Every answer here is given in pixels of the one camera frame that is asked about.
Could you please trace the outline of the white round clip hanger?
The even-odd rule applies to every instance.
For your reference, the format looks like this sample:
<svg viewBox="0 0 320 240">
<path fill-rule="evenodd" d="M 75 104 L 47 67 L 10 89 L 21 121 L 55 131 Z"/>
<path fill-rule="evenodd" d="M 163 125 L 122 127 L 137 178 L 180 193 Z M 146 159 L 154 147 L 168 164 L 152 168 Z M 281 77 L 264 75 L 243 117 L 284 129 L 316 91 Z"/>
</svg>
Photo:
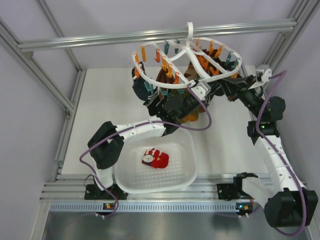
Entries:
<svg viewBox="0 0 320 240">
<path fill-rule="evenodd" d="M 153 40 L 142 43 L 138 49 L 132 53 L 133 67 L 135 75 L 142 77 L 150 87 L 159 87 L 165 89 L 185 89 L 192 80 L 184 77 L 184 73 L 191 62 L 194 69 L 200 76 L 195 81 L 205 81 L 208 84 L 213 81 L 220 80 L 232 76 L 236 77 L 235 73 L 239 73 L 243 64 L 243 59 L 238 52 L 228 45 L 209 37 L 193 37 L 194 25 L 188 22 L 188 35 L 186 38 L 168 39 L 168 40 Z M 227 57 L 230 52 L 234 58 L 231 61 L 234 64 L 234 70 L 227 72 L 223 67 L 219 66 L 207 53 L 211 49 L 222 48 L 222 56 Z M 169 63 L 166 75 L 174 77 L 174 83 L 157 82 L 156 78 L 160 69 L 162 69 L 162 56 L 166 57 Z M 208 64 L 211 63 L 218 68 L 222 74 L 210 76 L 207 73 Z"/>
</svg>

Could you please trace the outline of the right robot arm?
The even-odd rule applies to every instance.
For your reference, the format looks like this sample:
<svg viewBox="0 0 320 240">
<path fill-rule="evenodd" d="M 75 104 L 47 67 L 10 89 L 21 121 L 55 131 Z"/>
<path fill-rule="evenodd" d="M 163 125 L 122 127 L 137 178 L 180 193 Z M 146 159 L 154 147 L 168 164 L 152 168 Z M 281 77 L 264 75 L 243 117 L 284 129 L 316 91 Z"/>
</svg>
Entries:
<svg viewBox="0 0 320 240">
<path fill-rule="evenodd" d="M 233 177 L 232 184 L 218 185 L 219 198 L 255 200 L 272 228 L 308 226 L 319 199 L 298 179 L 283 150 L 277 121 L 283 118 L 286 102 L 278 96 L 264 97 L 264 92 L 256 92 L 253 84 L 250 75 L 222 81 L 221 88 L 230 102 L 240 100 L 257 118 L 248 122 L 247 135 L 262 157 L 272 188 L 255 173 L 242 172 Z"/>
</svg>

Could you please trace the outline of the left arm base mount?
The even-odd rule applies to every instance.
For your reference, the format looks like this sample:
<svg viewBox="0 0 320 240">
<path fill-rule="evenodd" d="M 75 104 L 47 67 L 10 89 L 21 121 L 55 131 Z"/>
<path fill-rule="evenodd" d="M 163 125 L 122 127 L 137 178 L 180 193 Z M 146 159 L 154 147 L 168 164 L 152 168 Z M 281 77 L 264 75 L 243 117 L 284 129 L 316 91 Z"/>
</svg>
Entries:
<svg viewBox="0 0 320 240">
<path fill-rule="evenodd" d="M 119 188 L 117 184 L 113 184 L 108 190 L 118 199 L 126 200 L 128 193 Z M 113 200 L 113 197 L 105 190 L 100 190 L 96 184 L 88 184 L 85 187 L 85 200 Z"/>
</svg>

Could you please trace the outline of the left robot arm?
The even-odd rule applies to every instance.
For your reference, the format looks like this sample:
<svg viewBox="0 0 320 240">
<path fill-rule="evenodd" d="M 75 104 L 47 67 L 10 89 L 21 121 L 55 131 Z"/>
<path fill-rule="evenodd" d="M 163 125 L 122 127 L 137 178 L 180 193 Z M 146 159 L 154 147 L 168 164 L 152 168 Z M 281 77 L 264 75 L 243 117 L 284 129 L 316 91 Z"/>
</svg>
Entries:
<svg viewBox="0 0 320 240">
<path fill-rule="evenodd" d="M 199 82 L 189 84 L 187 95 L 171 90 L 169 95 L 153 96 L 147 102 L 150 118 L 141 122 L 114 125 L 104 122 L 87 143 L 88 153 L 94 161 L 89 165 L 93 172 L 95 192 L 103 199 L 113 194 L 112 167 L 117 163 L 125 144 L 153 137 L 164 137 L 178 129 L 192 131 L 183 124 L 190 121 L 193 111 L 208 112 L 207 105 L 217 91 L 216 84 Z"/>
</svg>

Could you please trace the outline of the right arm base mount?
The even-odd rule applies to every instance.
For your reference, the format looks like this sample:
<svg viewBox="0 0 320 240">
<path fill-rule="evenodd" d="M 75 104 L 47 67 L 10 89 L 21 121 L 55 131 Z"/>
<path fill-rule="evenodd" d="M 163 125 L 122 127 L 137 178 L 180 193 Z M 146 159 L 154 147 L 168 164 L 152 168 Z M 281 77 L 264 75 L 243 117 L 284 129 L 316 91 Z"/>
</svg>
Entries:
<svg viewBox="0 0 320 240">
<path fill-rule="evenodd" d="M 258 178 L 258 176 L 255 173 L 242 172 L 233 177 L 232 183 L 217 184 L 218 199 L 224 201 L 249 200 L 251 196 L 242 190 L 245 178 Z"/>
</svg>

